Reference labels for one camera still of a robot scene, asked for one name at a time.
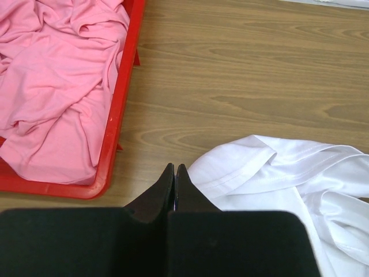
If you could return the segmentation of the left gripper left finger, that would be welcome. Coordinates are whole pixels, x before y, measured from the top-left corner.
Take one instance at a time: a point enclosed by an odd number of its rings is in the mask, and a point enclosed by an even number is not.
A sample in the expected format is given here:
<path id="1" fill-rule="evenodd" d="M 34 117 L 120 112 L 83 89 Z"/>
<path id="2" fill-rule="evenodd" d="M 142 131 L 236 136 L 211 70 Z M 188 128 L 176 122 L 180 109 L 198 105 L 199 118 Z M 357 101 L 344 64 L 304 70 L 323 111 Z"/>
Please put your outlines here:
<path id="1" fill-rule="evenodd" d="M 1 213 L 2 276 L 163 276 L 174 166 L 124 207 Z"/>

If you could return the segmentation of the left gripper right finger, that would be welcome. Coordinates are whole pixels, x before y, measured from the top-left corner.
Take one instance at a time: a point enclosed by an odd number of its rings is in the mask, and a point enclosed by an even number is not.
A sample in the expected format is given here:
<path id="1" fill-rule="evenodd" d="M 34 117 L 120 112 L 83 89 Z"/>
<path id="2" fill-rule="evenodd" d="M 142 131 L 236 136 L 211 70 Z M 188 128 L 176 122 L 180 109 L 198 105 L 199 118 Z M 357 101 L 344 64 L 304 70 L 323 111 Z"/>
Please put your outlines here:
<path id="1" fill-rule="evenodd" d="M 167 276 L 320 276 L 306 228 L 285 211 L 221 211 L 181 164 L 167 222 Z"/>

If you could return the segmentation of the white t shirt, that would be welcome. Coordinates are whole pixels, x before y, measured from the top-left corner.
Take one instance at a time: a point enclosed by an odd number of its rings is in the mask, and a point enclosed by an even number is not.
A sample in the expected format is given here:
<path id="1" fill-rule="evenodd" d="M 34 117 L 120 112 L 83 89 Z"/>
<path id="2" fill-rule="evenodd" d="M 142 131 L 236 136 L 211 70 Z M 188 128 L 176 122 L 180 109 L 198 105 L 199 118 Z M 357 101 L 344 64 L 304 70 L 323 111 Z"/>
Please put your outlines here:
<path id="1" fill-rule="evenodd" d="M 305 225 L 322 276 L 368 275 L 368 155 L 349 145 L 251 135 L 189 167 L 223 211 L 287 211 Z"/>

